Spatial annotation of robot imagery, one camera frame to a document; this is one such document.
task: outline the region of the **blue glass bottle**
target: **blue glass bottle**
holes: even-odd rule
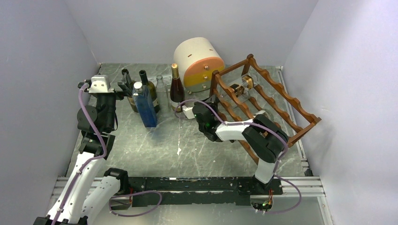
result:
[[[141,116],[144,126],[147,128],[156,127],[157,117],[155,113],[155,108],[149,94],[149,89],[146,85],[142,85],[141,82],[134,83],[133,99],[136,103],[138,113]]]

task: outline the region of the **gray marble surface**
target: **gray marble surface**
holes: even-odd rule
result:
[[[155,81],[157,75],[165,76],[165,82],[170,82],[171,68],[168,64],[102,64],[100,73],[108,75],[111,86],[119,89],[117,82],[121,80],[121,70],[129,70],[133,80],[139,81],[139,70],[146,70],[148,78]],[[275,67],[266,68],[272,78],[281,82]],[[235,70],[225,76],[226,83],[239,78],[241,69]],[[279,107],[285,111],[287,105],[265,80],[259,79],[264,91],[273,96]],[[270,119],[278,122],[283,130],[292,136],[294,131],[272,109],[271,106],[256,95],[259,105],[266,111]],[[208,90],[188,95],[186,99],[203,100],[208,97]],[[90,105],[95,104],[91,97]],[[246,102],[251,111],[257,112],[250,102]],[[228,115],[222,106],[220,111]],[[248,119],[239,109],[236,109],[242,119]],[[198,130],[195,120],[178,119],[171,111],[161,110],[158,116],[158,126],[145,128],[138,113],[133,112],[128,100],[116,102],[116,114],[119,119],[119,128],[112,132],[116,136],[113,149],[107,159],[106,165],[100,169],[97,176],[110,167],[121,168],[128,171],[129,176],[169,176],[169,177],[194,177],[194,176],[253,176],[257,165],[253,162],[244,148],[238,143],[211,142]],[[82,136],[79,135],[67,176],[70,176],[76,162],[78,148]],[[281,176],[304,176],[300,165],[299,145],[289,149],[279,166],[277,173]]]

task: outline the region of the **wall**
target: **wall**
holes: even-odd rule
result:
[[[284,64],[336,225],[398,224],[398,4],[319,0]]]
[[[63,1],[0,1],[0,15],[0,218],[28,225],[66,172],[77,83],[98,66]]]
[[[99,62],[172,63],[206,37],[228,64],[282,65],[318,0],[66,0]]]

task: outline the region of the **bottle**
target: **bottle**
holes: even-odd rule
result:
[[[184,96],[184,88],[183,84],[180,80],[180,75],[178,74],[178,65],[173,63],[171,64],[171,73],[173,79],[171,80],[171,88],[170,88],[170,100],[171,100],[171,108],[173,110],[185,100]],[[177,113],[182,112],[181,106],[177,108]]]
[[[151,94],[153,106],[155,107],[155,112],[156,113],[159,112],[161,107],[159,106],[158,97],[156,96],[155,85],[151,81],[148,81],[148,77],[146,76],[145,70],[140,70],[139,76],[141,77],[142,84],[147,86],[149,89],[149,93]]]
[[[129,71],[128,71],[127,69],[122,69],[122,75],[124,76],[125,74],[129,74]],[[130,87],[134,87],[134,83],[135,83],[135,82],[136,82],[136,81],[131,80]],[[130,106],[131,106],[131,108],[133,109],[133,111],[135,111],[135,112],[137,113],[137,112],[138,112],[138,109],[137,109],[137,107],[136,107],[136,104],[135,104],[135,102],[134,102],[134,99],[133,99],[132,97],[127,97],[127,99],[129,100]]]
[[[134,102],[136,103],[139,115],[141,116],[144,126],[147,128],[156,127],[157,117],[153,106],[149,89],[141,82],[134,83]]]
[[[156,76],[156,95],[158,96],[159,105],[163,112],[170,110],[170,103],[168,102],[168,92],[166,84],[163,81],[162,75]]]

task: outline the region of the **white label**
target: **white label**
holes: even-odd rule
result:
[[[171,108],[173,109],[173,111],[177,108],[177,106],[180,104],[181,102],[173,102],[171,101]],[[181,106],[177,109],[177,113],[181,112]]]
[[[158,101],[158,99],[156,98],[156,99],[153,101],[153,106],[156,107],[157,105],[159,105],[159,101]]]

